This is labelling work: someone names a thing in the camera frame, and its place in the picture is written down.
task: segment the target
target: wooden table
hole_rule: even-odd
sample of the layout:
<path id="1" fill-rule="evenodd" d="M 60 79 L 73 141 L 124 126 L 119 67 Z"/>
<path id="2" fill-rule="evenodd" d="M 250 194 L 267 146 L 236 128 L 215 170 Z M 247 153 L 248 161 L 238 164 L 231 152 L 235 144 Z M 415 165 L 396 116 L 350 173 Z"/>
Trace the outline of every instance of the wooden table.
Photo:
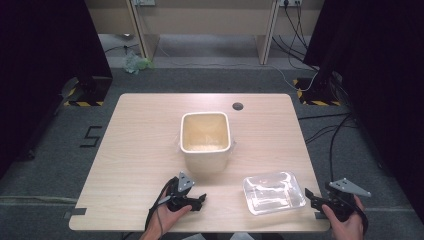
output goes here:
<path id="1" fill-rule="evenodd" d="M 234 110 L 235 102 L 244 108 Z M 186 169 L 179 149 L 181 117 L 222 111 L 237 142 L 227 168 L 197 175 Z M 73 230 L 143 231 L 148 209 L 165 183 L 184 171 L 196 185 L 188 197 L 207 193 L 172 232 L 316 232 L 329 228 L 305 207 L 254 216 L 243 179 L 290 171 L 302 191 L 319 193 L 291 99 L 285 94 L 124 94 L 120 97 L 72 216 Z"/>

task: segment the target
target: black tape mark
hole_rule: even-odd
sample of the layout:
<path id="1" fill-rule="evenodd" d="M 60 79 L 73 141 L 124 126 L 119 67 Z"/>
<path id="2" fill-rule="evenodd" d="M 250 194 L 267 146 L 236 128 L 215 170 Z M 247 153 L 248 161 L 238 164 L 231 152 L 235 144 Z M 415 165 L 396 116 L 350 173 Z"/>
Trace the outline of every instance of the black tape mark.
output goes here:
<path id="1" fill-rule="evenodd" d="M 96 147 L 97 146 L 97 142 L 99 141 L 100 137 L 99 136 L 89 136 L 90 131 L 93 128 L 94 129 L 100 129 L 100 128 L 102 128 L 102 126 L 90 126 L 90 127 L 88 127 L 88 130 L 85 133 L 84 139 L 94 139 L 94 143 L 91 144 L 91 145 L 80 145 L 81 148 L 90 148 L 90 147 Z"/>

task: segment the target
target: white plastic bin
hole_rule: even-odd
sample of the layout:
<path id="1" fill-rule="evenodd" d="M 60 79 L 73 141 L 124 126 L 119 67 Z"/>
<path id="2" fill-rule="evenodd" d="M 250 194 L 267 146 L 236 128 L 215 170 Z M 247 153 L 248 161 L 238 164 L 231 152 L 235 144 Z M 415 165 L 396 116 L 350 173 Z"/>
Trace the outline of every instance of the white plastic bin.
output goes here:
<path id="1" fill-rule="evenodd" d="M 231 148 L 227 115 L 223 112 L 185 114 L 181 121 L 180 147 L 189 171 L 223 171 Z"/>

